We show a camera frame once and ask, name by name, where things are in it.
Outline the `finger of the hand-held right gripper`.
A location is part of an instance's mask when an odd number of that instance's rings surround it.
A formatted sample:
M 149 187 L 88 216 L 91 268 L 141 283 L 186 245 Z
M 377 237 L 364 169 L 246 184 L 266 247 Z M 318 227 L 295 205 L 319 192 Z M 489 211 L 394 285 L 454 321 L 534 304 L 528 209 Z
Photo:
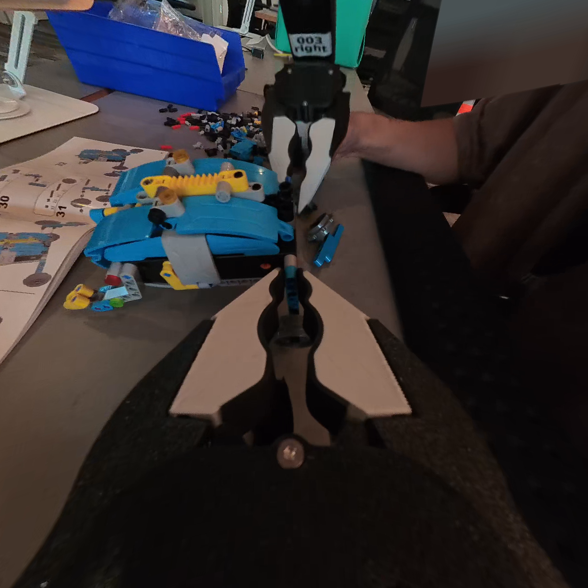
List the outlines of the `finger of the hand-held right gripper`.
M 287 116 L 276 116 L 272 120 L 268 159 L 271 170 L 279 183 L 291 177 L 298 165 L 299 136 L 296 123 Z
M 330 168 L 332 155 L 332 139 L 334 136 L 335 120 L 320 119 L 315 122 L 297 122 L 303 156 L 305 156 L 305 176 L 299 188 L 298 214 L 309 205 L 322 180 Z

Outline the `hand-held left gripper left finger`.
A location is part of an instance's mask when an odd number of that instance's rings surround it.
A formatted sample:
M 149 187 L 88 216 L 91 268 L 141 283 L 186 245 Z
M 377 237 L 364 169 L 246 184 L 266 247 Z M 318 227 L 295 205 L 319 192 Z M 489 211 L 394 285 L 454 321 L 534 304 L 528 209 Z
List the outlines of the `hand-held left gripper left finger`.
M 229 402 L 261 382 L 268 352 L 259 320 L 275 301 L 270 287 L 282 275 L 273 269 L 212 317 L 206 335 L 169 409 L 172 416 L 229 423 Z

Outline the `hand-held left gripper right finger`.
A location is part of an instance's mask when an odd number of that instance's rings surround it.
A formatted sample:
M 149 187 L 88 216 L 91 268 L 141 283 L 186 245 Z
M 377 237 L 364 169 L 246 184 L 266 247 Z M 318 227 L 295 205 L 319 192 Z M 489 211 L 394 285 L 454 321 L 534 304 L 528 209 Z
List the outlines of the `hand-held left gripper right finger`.
M 311 273 L 300 272 L 307 357 L 306 406 L 318 422 L 365 422 L 412 414 L 362 311 Z

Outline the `blue brick-built toy model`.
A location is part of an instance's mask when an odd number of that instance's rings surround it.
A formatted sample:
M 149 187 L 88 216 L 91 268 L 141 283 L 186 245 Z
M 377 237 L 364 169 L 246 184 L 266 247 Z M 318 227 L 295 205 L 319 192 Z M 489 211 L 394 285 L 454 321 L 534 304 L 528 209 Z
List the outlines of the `blue brick-built toy model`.
M 123 173 L 84 255 L 104 284 L 79 284 L 69 311 L 112 311 L 144 287 L 176 291 L 251 285 L 295 254 L 295 206 L 287 183 L 257 163 L 192 160 L 184 149 Z

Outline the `white desk lamp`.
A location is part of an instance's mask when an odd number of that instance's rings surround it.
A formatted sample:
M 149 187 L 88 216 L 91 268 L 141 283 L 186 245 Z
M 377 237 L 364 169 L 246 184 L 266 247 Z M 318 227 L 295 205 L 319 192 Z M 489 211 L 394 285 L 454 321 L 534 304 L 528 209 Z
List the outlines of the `white desk lamp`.
M 24 84 L 34 11 L 13 11 L 9 51 L 1 66 L 1 143 L 76 121 L 98 112 L 97 105 Z

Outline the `pile of small building pieces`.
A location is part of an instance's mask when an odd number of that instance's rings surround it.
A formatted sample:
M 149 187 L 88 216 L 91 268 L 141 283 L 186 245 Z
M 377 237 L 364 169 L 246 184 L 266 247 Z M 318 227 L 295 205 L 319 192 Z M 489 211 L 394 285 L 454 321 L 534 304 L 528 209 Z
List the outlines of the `pile of small building pieces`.
M 163 125 L 173 130 L 187 129 L 193 135 L 192 148 L 210 158 L 222 156 L 261 165 L 268 160 L 260 107 L 245 112 L 218 112 L 197 109 L 181 113 L 173 104 L 158 108 Z

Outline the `teal plastic container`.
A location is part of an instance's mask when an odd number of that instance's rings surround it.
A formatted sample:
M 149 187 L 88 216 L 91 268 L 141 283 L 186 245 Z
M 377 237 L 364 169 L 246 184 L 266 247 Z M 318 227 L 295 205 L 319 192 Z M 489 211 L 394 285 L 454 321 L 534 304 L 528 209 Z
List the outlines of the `teal plastic container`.
M 295 60 L 356 68 L 373 1 L 279 1 L 276 47 Z

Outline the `clear plastic bags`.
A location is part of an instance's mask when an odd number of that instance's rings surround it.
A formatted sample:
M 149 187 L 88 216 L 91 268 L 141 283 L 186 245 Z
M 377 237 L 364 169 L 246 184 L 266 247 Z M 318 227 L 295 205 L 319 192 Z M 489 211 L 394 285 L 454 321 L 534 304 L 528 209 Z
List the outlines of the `clear plastic bags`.
M 184 16 L 169 1 L 117 1 L 108 18 L 210 45 L 214 49 L 219 72 L 223 72 L 228 41 L 219 30 Z

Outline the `blue plastic bin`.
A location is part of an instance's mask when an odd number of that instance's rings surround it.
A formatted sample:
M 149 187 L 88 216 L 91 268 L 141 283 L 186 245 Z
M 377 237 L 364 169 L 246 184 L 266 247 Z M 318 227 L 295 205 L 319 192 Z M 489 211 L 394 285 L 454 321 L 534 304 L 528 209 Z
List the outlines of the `blue plastic bin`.
M 217 30 L 228 42 L 221 70 L 210 44 L 114 21 L 112 7 L 97 1 L 83 12 L 48 13 L 80 82 L 218 111 L 245 80 L 239 34 Z

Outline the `open instruction booklet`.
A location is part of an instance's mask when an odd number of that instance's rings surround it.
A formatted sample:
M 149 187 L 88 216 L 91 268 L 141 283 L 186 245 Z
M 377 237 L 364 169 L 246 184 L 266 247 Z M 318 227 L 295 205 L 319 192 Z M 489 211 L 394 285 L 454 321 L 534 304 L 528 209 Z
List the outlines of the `open instruction booklet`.
M 129 169 L 166 151 L 74 137 L 1 168 L 1 360 L 36 320 L 84 249 Z

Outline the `person's brown shirt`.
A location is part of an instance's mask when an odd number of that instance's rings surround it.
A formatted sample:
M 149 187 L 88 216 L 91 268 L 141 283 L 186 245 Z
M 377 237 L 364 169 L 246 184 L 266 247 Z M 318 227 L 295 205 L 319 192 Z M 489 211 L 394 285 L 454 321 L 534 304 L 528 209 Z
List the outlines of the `person's brown shirt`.
M 555 247 L 587 243 L 587 81 L 482 99 L 454 119 L 453 226 L 474 270 L 514 282 Z

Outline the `wooden side table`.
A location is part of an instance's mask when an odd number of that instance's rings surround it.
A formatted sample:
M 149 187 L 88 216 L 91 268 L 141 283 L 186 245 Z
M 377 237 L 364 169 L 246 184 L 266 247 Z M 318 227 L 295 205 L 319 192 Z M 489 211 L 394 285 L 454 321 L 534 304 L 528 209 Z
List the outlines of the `wooden side table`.
M 1 1 L 1 11 L 86 11 L 94 1 Z

